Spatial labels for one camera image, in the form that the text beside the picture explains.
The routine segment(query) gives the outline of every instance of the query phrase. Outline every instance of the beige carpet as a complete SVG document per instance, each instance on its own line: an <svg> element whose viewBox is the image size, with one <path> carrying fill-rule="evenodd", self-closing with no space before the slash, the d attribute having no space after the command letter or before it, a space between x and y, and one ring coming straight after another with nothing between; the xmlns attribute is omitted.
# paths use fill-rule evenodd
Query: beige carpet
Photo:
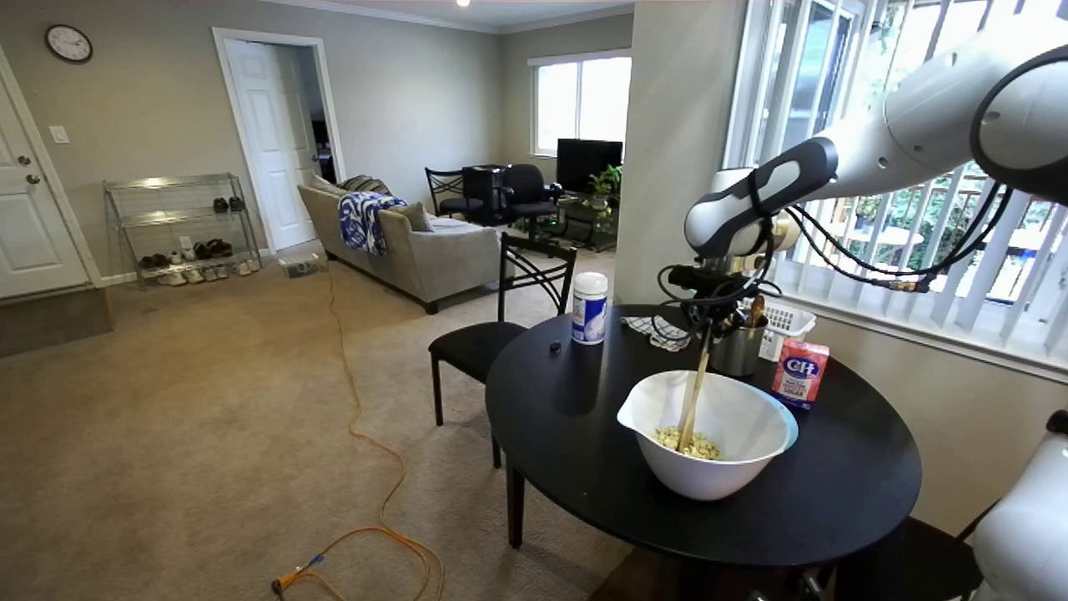
<svg viewBox="0 0 1068 601"><path fill-rule="evenodd" d="M110 335L0 359L0 598L272 598L372 524L429 564L357 535L288 598L588 598L626 544L526 492L509 552L480 382L446 371L432 427L426 341L489 313L429 317L341 262L118 286Z"/></svg>

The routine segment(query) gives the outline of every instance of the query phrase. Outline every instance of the table leg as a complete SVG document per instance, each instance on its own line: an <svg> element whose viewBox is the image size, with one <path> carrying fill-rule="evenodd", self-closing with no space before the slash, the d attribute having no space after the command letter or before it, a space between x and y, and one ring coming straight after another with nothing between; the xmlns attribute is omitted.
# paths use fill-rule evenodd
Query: table leg
<svg viewBox="0 0 1068 601"><path fill-rule="evenodd" d="M524 470L508 459L508 544L524 547Z"/></svg>

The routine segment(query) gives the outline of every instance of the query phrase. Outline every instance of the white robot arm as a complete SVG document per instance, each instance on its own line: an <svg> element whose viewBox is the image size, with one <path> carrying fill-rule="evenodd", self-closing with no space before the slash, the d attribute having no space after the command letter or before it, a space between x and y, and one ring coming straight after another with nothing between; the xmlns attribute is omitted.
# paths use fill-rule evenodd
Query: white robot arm
<svg viewBox="0 0 1068 601"><path fill-rule="evenodd" d="M1068 204L1068 24L1011 24L944 52L887 92L699 198L684 237L699 259L756 249L762 219L801 200L897 190L964 159Z"/></svg>

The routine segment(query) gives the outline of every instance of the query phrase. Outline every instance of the round black table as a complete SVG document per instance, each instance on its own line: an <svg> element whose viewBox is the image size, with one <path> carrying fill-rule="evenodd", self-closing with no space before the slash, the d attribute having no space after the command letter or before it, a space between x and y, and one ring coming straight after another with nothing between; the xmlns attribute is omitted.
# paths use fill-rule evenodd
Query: round black table
<svg viewBox="0 0 1068 601"><path fill-rule="evenodd" d="M487 376L487 414L508 455L508 526L519 544L524 482L580 522L636 547L725 566L810 566L854 553L914 508L919 448L895 408L830 359L821 396L801 414L798 445L725 500L669 495L618 424L626 391L654 375L695 367L697 351L663 355L612 309L600 346L570 342L554 317L516 338ZM756 359L755 386L773 365Z"/></svg>

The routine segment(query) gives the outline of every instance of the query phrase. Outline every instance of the window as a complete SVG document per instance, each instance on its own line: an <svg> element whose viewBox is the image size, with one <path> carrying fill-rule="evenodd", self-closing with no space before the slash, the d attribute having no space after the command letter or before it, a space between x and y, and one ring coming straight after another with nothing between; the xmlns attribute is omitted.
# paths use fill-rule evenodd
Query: window
<svg viewBox="0 0 1068 601"><path fill-rule="evenodd" d="M884 89L905 73L1013 10L1053 17L1061 0L750 3L725 168L755 168L844 112L877 109ZM964 163L919 185L804 204L849 252L891 270L936 262L953 240L966 237L966 223L990 219L990 229L976 237L976 252L936 273L931 293L859 282L849 273L870 277L875 270L839 262L844 249L819 237L777 258L771 279L786 297L864 325L884 325L935 342L964 342L980 356L1064 376L1068 210L1013 192L995 219L980 214L990 185L974 163Z"/></svg>
<svg viewBox="0 0 1068 601"><path fill-rule="evenodd" d="M536 64L534 153L557 153L557 135L625 139L632 55Z"/></svg>

